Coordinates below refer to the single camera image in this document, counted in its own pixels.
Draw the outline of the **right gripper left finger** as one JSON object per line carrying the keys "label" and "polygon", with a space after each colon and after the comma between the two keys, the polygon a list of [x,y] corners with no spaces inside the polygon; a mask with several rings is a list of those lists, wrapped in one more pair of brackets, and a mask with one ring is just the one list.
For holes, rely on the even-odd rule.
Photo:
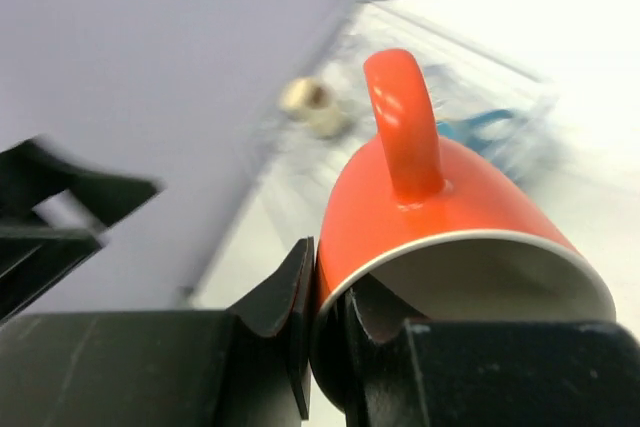
{"label": "right gripper left finger", "polygon": [[1,331],[5,426],[298,426],[315,246],[224,310],[51,313]]}

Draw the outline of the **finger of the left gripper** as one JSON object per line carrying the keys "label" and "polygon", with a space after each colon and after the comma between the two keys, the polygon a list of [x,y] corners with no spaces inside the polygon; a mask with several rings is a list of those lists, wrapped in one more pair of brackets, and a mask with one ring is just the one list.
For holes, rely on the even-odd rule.
{"label": "finger of the left gripper", "polygon": [[[103,248],[100,234],[161,191],[155,179],[81,165],[42,139],[1,152],[1,320],[20,313]],[[69,193],[92,221],[56,226],[36,211]]]}

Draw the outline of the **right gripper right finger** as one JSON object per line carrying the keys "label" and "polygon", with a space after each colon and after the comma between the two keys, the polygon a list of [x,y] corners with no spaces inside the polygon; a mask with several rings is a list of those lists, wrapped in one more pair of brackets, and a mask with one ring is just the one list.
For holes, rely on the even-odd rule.
{"label": "right gripper right finger", "polygon": [[371,276],[314,323],[351,426],[635,426],[639,345],[609,322],[432,321]]}

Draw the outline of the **orange mug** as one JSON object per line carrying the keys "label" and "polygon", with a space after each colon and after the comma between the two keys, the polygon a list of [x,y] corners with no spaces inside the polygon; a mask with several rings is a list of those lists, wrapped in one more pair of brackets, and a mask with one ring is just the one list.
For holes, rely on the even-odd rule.
{"label": "orange mug", "polygon": [[589,279],[594,318],[615,318],[602,278],[539,208],[480,155],[438,134],[410,52],[376,52],[363,70],[377,131],[331,191],[316,257],[310,362],[334,406],[345,402],[343,370],[330,340],[336,302],[365,274],[417,249],[467,240],[532,246]]}

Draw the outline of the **light blue flower mug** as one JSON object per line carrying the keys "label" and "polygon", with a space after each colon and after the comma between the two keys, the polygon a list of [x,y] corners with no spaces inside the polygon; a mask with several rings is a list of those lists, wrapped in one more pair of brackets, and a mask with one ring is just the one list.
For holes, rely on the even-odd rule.
{"label": "light blue flower mug", "polygon": [[516,117],[513,110],[493,109],[464,119],[440,118],[436,128],[441,137],[486,157],[510,140],[508,127],[518,124]]}

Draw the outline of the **cream ceramic cup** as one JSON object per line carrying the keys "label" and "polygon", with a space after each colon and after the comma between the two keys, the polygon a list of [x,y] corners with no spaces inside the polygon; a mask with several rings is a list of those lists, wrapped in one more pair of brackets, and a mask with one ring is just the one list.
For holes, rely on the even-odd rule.
{"label": "cream ceramic cup", "polygon": [[303,123],[317,138],[335,138],[346,131],[349,119],[337,95],[316,77],[298,77],[281,91],[279,108]]}

